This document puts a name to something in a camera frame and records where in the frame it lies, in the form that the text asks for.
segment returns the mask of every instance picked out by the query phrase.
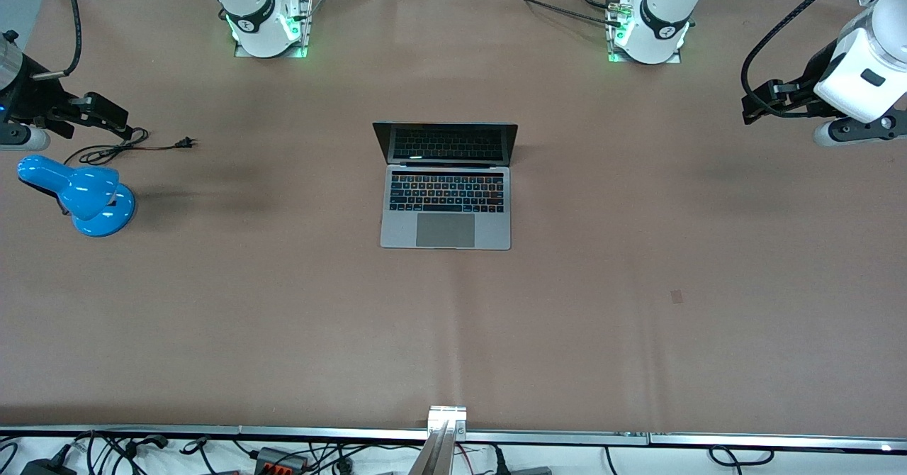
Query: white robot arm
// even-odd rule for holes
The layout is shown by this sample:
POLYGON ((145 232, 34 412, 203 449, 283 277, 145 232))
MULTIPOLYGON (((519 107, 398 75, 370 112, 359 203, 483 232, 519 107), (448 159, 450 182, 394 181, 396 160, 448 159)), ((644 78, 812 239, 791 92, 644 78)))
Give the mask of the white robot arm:
POLYGON ((218 0, 242 48, 272 57, 303 36, 299 0, 218 0))
MULTIPOLYGON (((806 0, 794 12, 814 0, 806 0)), ((744 122, 779 117, 835 117, 816 129, 819 145, 891 140, 907 133, 907 113, 894 104, 907 93, 907 0, 877 0, 843 27, 838 39, 814 55, 802 77, 769 80, 748 90, 749 62, 774 33, 762 39, 744 62, 744 122), (793 110, 806 107, 805 113, 793 110)))
POLYGON ((667 62, 683 45, 689 17, 699 0, 624 0, 631 14, 614 40, 630 58, 644 64, 667 62))

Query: laptop keyboard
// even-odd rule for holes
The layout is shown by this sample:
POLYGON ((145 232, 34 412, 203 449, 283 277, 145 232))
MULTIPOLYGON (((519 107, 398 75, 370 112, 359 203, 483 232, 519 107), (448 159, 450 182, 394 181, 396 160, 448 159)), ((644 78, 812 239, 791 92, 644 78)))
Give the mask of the laptop keyboard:
POLYGON ((390 210, 503 213, 503 174, 393 172, 390 210))
POLYGON ((501 160, 503 144, 499 130, 405 130, 395 134, 394 158, 501 160))

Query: lamp base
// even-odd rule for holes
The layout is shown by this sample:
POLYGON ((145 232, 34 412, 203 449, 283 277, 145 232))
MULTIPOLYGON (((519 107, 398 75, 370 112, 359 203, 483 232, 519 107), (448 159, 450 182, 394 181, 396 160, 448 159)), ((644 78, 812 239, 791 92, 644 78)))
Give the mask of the lamp base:
POLYGON ((91 220, 79 220, 72 217, 72 225, 86 236, 101 238, 119 232, 120 229, 133 219, 135 211, 135 196, 123 184, 116 187, 116 200, 105 207, 101 214, 91 220))

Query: keyboard key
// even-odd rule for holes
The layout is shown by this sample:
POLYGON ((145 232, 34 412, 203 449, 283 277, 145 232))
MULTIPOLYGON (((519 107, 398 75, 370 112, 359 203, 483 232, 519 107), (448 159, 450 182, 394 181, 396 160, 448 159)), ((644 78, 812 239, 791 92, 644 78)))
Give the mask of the keyboard key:
POLYGON ((456 204, 448 203, 443 204, 443 206, 441 204, 437 204, 437 206, 431 204, 430 206, 425 206, 423 211, 444 211, 445 213, 460 213, 460 210, 462 209, 462 207, 457 206, 456 204))

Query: laptop trackpad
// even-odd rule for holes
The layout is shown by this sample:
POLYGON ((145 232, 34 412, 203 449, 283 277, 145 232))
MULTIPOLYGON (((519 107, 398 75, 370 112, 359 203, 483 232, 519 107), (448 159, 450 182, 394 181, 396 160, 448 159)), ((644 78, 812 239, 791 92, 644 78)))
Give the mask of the laptop trackpad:
POLYGON ((475 246, 475 215, 419 213, 415 245, 472 248, 475 246))

